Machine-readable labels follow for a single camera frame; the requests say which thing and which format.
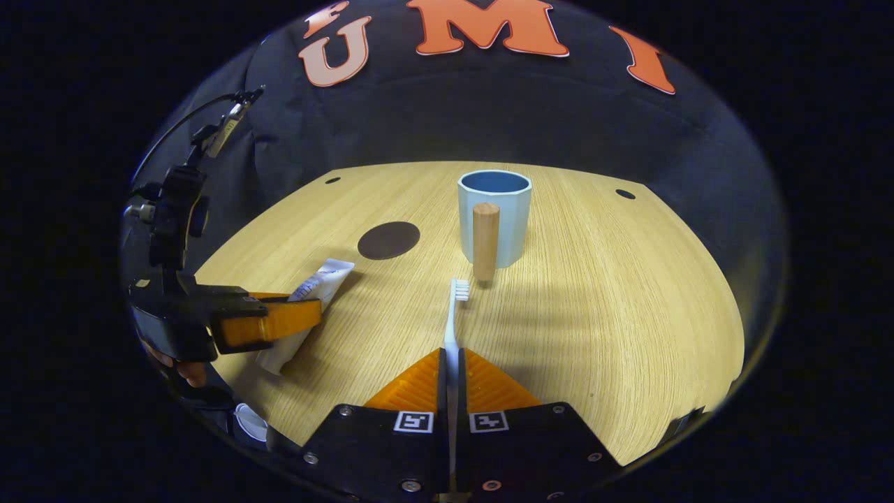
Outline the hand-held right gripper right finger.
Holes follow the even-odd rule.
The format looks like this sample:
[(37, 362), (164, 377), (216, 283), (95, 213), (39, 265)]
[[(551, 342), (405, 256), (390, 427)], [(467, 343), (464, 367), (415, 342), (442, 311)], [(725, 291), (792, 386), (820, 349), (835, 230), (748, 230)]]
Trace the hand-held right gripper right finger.
[(541, 404), (485, 358), (460, 356), (457, 490), (472, 500), (581, 500), (622, 466), (566, 402)]

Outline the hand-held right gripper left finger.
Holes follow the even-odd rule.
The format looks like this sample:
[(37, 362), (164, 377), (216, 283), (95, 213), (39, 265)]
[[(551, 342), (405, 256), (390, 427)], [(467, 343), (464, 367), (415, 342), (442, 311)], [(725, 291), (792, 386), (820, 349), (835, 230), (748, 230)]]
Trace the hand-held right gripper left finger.
[(437, 500), (450, 480), (445, 386), (437, 349), (364, 407), (335, 405), (301, 449), (301, 477), (342, 499)]

